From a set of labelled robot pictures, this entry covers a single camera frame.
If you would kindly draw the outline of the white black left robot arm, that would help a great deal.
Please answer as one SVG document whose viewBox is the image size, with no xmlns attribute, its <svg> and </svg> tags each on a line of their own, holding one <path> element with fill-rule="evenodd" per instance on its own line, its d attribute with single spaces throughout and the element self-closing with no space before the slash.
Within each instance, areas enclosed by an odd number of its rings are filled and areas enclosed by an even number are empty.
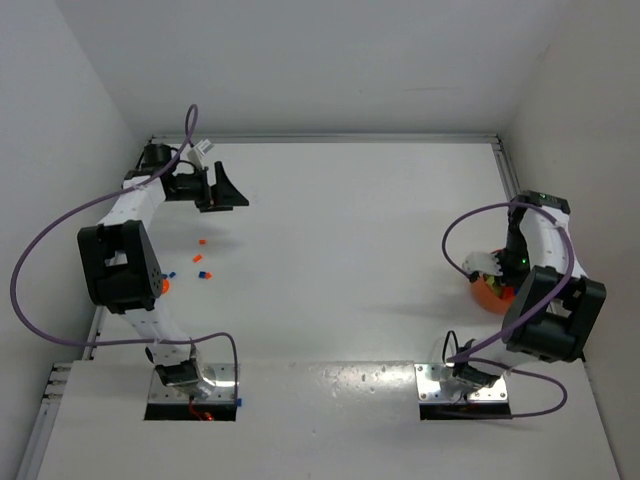
<svg viewBox="0 0 640 480">
<path fill-rule="evenodd" d="M 77 235 L 93 303 L 136 331 L 164 386 L 200 398 L 213 392 L 215 377 L 161 300 L 165 281 L 147 229 L 164 202 L 191 202 L 202 213 L 248 206 L 221 162 L 213 168 L 203 165 L 212 147 L 208 140 L 196 143 L 186 159 L 192 172 L 179 173 L 175 149 L 146 145 L 140 164 L 125 176 L 123 195 L 97 225 Z"/>
</svg>

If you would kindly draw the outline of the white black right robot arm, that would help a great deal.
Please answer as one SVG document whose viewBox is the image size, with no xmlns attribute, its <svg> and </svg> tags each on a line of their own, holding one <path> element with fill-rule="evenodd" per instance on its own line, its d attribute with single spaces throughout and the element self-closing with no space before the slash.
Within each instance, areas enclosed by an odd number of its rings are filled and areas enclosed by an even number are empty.
<svg viewBox="0 0 640 480">
<path fill-rule="evenodd" d="M 579 263 L 567 200 L 526 190 L 505 206 L 505 246 L 472 252 L 456 267 L 475 301 L 503 317 L 498 333 L 467 341 L 447 360 L 456 380 L 476 388 L 526 363 L 581 358 L 607 295 Z"/>
</svg>

